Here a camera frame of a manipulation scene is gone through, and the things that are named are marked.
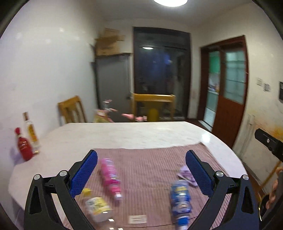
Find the metal screw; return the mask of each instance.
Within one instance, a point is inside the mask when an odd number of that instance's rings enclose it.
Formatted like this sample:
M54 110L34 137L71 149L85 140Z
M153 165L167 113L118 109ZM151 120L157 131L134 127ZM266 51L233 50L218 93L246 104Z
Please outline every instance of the metal screw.
M224 176L224 173L221 172L221 171L217 171L217 172L216 172L216 176L218 176L218 177L223 177L223 176Z
M243 175L243 179L248 180L249 179L248 175Z
M40 178L40 175L39 174L36 174L34 177L33 177L35 180L38 180Z
M60 172L60 176L66 176L67 175L67 171L61 171Z

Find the yellow bottle cap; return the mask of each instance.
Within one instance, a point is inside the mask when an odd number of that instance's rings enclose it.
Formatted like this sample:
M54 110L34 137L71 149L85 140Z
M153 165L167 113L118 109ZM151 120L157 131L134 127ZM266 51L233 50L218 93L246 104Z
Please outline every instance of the yellow bottle cap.
M92 190L90 188L84 188L82 193L84 197L91 196Z

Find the cardboard box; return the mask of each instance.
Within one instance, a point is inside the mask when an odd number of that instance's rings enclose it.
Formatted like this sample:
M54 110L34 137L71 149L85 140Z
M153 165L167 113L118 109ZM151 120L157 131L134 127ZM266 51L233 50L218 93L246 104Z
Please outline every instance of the cardboard box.
M124 41L125 36L119 35L119 32L119 30L105 28L103 37L96 39L96 56L120 53L118 41Z
M119 33L120 33L119 30L105 28L105 29L104 29L103 37L117 36L117 35L119 35Z
M117 40L100 40L96 44L96 56L113 55L120 53L120 48Z

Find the plastic bottle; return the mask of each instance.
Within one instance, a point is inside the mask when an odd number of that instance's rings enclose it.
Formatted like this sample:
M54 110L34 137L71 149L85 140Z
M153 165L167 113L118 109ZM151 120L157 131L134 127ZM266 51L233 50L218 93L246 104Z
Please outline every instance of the plastic bottle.
M108 188L114 199L117 201L121 200L120 180L118 179L114 163L111 159L102 159L101 175L103 177L103 185Z
M89 188L84 188L82 193L88 214L96 223L109 220L112 217L112 209L102 197L94 197Z
M176 219L177 230L187 230L191 212L190 194L185 180L177 180L171 187L172 214Z

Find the hand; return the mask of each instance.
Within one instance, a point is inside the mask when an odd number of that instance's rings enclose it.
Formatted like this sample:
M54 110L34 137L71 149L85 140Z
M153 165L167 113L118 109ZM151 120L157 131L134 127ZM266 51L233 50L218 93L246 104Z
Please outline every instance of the hand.
M282 167L281 168L277 168L276 169L277 175L279 175L279 173L282 172L282 171L283 171ZM269 209L271 204L275 201L275 199L276 199L275 191L276 191L277 187L278 187L278 180L274 181L274 183L273 183L272 191L269 194L269 201L266 203L266 209Z

